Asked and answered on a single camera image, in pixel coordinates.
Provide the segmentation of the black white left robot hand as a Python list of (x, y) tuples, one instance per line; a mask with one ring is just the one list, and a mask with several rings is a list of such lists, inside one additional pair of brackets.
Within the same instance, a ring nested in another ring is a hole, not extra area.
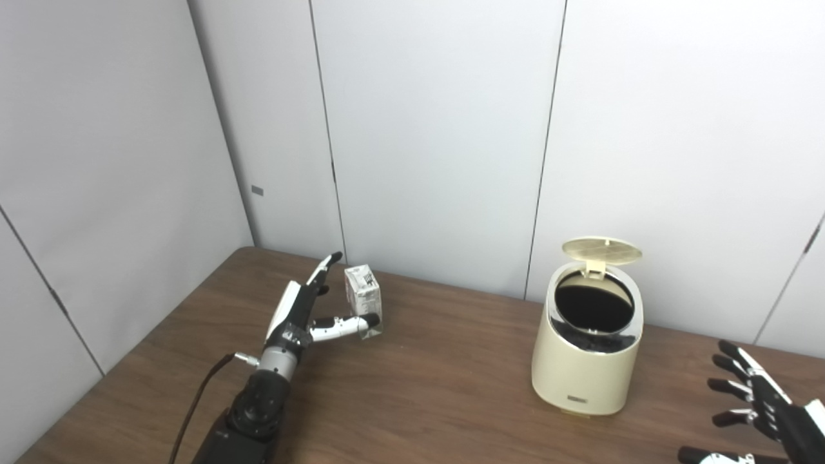
[(377, 309), (358, 313), (354, 309), (347, 317), (327, 317), (311, 320), (319, 296), (328, 292), (328, 271), (343, 257), (341, 251), (322, 259), (306, 282), (290, 281), (282, 294), (266, 331), (264, 347), (282, 347), (300, 355), (313, 342), (337, 340), (353, 334), (366, 335), (382, 323)]

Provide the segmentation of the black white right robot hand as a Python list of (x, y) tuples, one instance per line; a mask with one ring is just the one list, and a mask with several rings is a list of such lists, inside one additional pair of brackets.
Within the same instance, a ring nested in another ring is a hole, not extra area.
[(745, 408), (728, 409), (713, 415), (717, 428), (748, 425), (769, 440), (780, 443), (784, 456), (737, 454), (682, 446), (681, 463), (822, 463), (824, 461), (823, 403), (819, 399), (805, 405), (795, 403), (775, 379), (742, 347), (719, 340), (713, 364), (737, 377), (733, 382), (710, 378), (711, 391), (731, 394), (746, 403)]

